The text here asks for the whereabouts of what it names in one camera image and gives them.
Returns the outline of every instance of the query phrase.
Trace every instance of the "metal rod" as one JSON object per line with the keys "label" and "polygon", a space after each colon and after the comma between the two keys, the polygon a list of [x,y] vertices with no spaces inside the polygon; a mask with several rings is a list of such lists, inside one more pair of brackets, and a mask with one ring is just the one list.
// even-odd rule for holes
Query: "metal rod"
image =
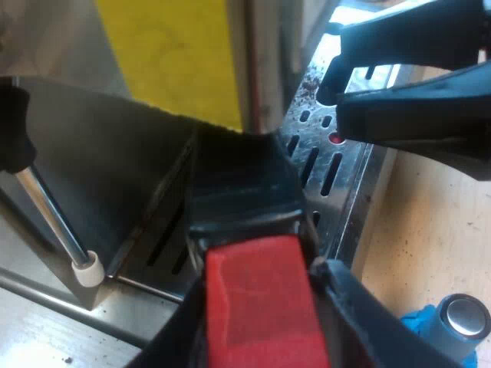
{"label": "metal rod", "polygon": [[80,267],[90,263],[87,250],[78,241],[36,168],[29,166],[15,175],[75,265]]}

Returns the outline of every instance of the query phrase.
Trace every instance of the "wooden surface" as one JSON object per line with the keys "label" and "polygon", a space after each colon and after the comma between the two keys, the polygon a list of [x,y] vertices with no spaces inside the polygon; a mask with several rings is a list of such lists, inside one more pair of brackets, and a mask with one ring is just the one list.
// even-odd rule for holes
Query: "wooden surface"
{"label": "wooden surface", "polygon": [[[362,281],[398,317],[455,293],[491,308],[490,243],[491,182],[398,153]],[[478,355],[491,367],[489,337]]]}

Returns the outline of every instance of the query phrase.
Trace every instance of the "white rod end cap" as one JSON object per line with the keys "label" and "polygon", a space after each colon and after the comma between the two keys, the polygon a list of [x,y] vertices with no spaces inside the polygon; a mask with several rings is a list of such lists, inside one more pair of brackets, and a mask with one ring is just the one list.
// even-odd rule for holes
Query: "white rod end cap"
{"label": "white rod end cap", "polygon": [[90,264],[79,268],[72,262],[71,267],[80,285],[84,288],[94,288],[104,281],[106,273],[97,253],[95,251],[88,251],[88,254],[91,259]]}

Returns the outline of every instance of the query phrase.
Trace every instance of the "silver cap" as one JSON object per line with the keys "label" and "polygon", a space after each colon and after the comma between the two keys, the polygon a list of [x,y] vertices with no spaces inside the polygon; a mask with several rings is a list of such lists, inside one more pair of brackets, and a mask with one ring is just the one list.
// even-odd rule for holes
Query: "silver cap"
{"label": "silver cap", "polygon": [[458,333],[472,337],[486,327],[486,312],[481,305],[469,299],[456,299],[447,308],[448,324]]}

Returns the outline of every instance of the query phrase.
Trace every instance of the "red clamp pad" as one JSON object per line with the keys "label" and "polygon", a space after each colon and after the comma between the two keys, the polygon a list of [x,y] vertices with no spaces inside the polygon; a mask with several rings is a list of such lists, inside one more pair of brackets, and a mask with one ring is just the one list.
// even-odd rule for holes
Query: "red clamp pad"
{"label": "red clamp pad", "polygon": [[209,368],[329,368],[300,242],[274,236],[206,253]]}

